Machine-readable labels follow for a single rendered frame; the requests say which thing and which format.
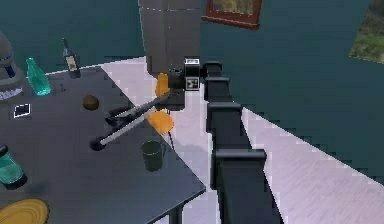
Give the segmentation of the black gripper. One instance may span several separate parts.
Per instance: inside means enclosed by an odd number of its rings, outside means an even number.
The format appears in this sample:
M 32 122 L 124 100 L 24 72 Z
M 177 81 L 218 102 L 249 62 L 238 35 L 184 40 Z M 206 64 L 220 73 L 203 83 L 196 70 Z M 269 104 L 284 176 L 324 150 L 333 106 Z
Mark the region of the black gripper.
M 105 121 L 109 125 L 116 126 L 118 123 L 131 122 L 124 123 L 120 128 L 112 131 L 106 136 L 97 137 L 96 139 L 91 140 L 89 142 L 90 148 L 94 151 L 103 150 L 107 144 L 142 123 L 147 116 L 154 112 L 154 109 L 151 108 L 156 105 L 158 110 L 183 110 L 185 108 L 184 78 L 184 74 L 176 70 L 169 73 L 159 73 L 156 83 L 156 95 L 159 97 L 133 108 L 121 107 L 111 110 L 105 118 Z

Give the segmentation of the dark green mug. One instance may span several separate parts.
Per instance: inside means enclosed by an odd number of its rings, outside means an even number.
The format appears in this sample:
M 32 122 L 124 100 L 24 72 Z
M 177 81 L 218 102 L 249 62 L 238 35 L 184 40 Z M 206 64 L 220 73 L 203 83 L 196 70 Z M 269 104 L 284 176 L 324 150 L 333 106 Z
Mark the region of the dark green mug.
M 141 146 L 142 157 L 147 171 L 155 172 L 162 168 L 166 147 L 155 140 L 147 141 Z

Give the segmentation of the brown round ball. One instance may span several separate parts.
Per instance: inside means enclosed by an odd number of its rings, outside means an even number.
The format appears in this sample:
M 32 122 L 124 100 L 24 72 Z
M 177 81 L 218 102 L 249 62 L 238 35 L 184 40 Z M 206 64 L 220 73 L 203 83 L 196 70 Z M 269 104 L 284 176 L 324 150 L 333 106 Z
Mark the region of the brown round ball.
M 89 111 L 94 111 L 99 108 L 99 100 L 93 95 L 83 97 L 82 106 Z

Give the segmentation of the dark grey table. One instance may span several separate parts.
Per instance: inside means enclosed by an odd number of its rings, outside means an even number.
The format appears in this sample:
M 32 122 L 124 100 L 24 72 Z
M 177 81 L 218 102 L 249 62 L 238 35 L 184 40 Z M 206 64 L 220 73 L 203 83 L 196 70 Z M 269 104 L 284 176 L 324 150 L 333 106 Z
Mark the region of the dark grey table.
M 160 138 L 146 122 L 99 152 L 90 148 L 91 140 L 111 130 L 106 112 L 129 102 L 102 69 L 85 69 L 78 79 L 54 74 L 50 84 L 46 96 L 26 88 L 0 102 L 0 145 L 8 146 L 28 177 L 16 190 L 0 185 L 0 208 L 39 198 L 49 205 L 48 224 L 150 224 L 204 192 L 172 148 L 160 170 L 146 170 L 141 146 Z M 82 106 L 86 95 L 99 100 L 97 110 Z M 14 119 L 14 107 L 27 103 L 31 117 Z

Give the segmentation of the dark wine bottle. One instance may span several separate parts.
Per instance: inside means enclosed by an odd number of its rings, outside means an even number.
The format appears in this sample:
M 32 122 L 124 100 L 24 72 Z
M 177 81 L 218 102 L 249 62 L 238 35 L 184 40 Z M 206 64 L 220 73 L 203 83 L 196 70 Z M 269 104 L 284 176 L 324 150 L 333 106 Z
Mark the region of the dark wine bottle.
M 62 42 L 64 45 L 63 58 L 67 64 L 69 75 L 73 79 L 80 78 L 81 73 L 78 67 L 76 55 L 69 48 L 68 42 L 65 38 L 62 39 Z

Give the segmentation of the grey fridge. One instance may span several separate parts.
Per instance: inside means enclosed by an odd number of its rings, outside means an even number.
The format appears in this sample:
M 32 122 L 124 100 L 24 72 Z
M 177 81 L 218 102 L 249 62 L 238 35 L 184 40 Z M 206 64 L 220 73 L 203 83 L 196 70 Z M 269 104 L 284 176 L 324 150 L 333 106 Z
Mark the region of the grey fridge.
M 201 0 L 138 0 L 149 74 L 182 69 L 200 57 Z

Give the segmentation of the teal glass bottle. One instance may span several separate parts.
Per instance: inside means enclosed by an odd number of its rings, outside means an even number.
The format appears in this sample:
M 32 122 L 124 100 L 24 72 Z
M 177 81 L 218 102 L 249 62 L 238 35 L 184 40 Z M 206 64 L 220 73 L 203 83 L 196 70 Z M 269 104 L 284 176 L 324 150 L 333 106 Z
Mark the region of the teal glass bottle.
M 30 86 L 38 96 L 51 93 L 51 87 L 46 74 L 37 65 L 33 58 L 27 58 L 27 78 Z

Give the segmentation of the black phone with white edge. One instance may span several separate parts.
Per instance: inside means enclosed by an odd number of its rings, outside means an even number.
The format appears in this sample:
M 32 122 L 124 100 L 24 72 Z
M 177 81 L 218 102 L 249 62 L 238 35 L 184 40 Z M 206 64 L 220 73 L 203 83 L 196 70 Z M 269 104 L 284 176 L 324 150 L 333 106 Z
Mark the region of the black phone with white edge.
M 13 118 L 14 119 L 26 119 L 31 117 L 31 105 L 29 103 L 17 105 L 14 107 Z

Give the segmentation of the teal bottle with black cap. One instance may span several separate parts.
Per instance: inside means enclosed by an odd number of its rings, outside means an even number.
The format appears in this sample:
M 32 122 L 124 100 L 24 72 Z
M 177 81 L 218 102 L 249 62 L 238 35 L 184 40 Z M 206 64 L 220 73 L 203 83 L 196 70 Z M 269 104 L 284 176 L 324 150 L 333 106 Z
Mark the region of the teal bottle with black cap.
M 21 166 L 9 153 L 7 145 L 0 146 L 0 183 L 7 190 L 15 190 L 28 181 Z

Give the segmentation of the red framed picture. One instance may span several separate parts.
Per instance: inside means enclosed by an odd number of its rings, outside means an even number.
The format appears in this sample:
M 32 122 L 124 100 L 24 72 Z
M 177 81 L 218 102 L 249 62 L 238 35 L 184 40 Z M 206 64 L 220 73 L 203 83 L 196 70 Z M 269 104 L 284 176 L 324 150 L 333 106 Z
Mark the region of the red framed picture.
M 203 21 L 250 30 L 260 26 L 262 0 L 207 0 Z

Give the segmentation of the yellow plate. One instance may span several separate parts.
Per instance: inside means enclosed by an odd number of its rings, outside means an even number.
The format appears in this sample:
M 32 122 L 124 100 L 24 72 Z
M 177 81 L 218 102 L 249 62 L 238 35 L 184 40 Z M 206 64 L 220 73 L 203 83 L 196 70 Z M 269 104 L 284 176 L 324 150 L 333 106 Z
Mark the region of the yellow plate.
M 0 224 L 46 224 L 48 205 L 40 199 L 25 199 L 0 209 Z

